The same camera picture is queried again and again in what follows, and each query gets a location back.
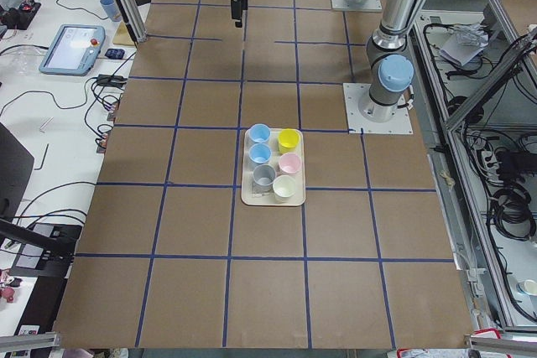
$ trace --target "tray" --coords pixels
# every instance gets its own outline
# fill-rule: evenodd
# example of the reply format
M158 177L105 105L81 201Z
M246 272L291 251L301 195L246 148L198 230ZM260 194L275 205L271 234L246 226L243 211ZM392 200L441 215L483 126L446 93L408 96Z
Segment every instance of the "tray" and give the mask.
M279 175L278 160L282 156L278 149L278 135L283 129L270 129L270 138L268 139L268 146L272 151L272 156L268 161ZM296 153L302 159L302 169L293 176L296 181L296 193L293 197L286 202L280 202L276 200L276 196L273 191L266 193L255 193L252 191L252 173L253 163L250 161L248 150L253 145L252 140L248 136L249 130L244 135L244 153L242 156L242 183L241 183L241 199L246 205L277 205L277 206L297 206L303 205L305 202L305 171L304 171L304 138L302 133L297 130L300 140L298 146L293 153Z

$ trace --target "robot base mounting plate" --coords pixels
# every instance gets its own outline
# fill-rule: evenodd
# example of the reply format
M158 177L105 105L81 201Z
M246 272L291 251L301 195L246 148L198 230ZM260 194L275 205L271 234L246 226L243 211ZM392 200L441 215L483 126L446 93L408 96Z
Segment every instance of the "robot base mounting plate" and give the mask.
M345 83L343 84L343 94L345 96L345 108L347 109L347 125L349 133L371 133L371 134L413 134L412 123L410 123L409 111L406 108L398 109L394 117L385 123L371 122L359 110L358 101L360 97L369 91L370 84ZM399 104L404 104L405 100L401 96Z
M332 0L333 10L381 13L383 7L380 0L365 0L363 3L349 3L347 0Z

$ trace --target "brown table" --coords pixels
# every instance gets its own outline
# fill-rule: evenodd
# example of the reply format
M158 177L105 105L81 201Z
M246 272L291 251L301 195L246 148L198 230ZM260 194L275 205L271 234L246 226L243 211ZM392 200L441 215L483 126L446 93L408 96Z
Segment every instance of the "brown table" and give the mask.
M153 0L55 329L65 347L459 347L472 331L418 124L348 134L379 14ZM244 131L304 133L306 202L240 197Z

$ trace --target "gray cup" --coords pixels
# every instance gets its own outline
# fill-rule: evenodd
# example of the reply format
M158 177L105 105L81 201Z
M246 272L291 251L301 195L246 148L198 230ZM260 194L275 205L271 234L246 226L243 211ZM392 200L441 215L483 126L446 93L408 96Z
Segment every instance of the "gray cup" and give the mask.
M101 0L101 6L106 12L108 18L112 21L117 22L121 20L121 13L117 8L117 4L114 0Z
M265 193L272 189L276 179L276 170L268 164L259 165L253 170L253 193Z

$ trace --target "black device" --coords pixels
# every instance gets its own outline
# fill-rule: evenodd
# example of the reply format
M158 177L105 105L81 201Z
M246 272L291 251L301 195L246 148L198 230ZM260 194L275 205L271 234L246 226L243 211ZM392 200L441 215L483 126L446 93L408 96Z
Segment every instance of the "black device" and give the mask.
M0 7L0 24L7 26L8 29L28 29L39 8L41 3L34 1L24 1L18 8L9 10Z
M10 270L21 277L64 277L72 262L79 226L36 224L33 229L12 223L34 168L34 157L0 123L0 241L24 244Z
M0 218L3 220L11 222L11 217L17 214L33 168L32 154L0 123Z
M104 55L108 59L123 59L123 56L125 56L125 51L123 49L110 48Z
M526 152L498 151L496 158L499 161L499 178L503 181L524 182L523 175L537 174L537 154Z

